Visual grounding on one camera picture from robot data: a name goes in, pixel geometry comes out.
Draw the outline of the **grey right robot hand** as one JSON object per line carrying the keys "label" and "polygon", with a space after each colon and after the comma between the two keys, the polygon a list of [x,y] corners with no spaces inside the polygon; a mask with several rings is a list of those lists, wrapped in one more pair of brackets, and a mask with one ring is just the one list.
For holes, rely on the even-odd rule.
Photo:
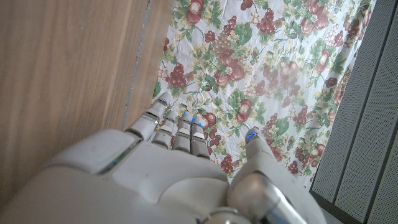
{"label": "grey right robot hand", "polygon": [[105,129],[48,161],[1,210],[2,223],[325,223],[257,128],[228,180],[201,121],[162,94],[125,131]]}

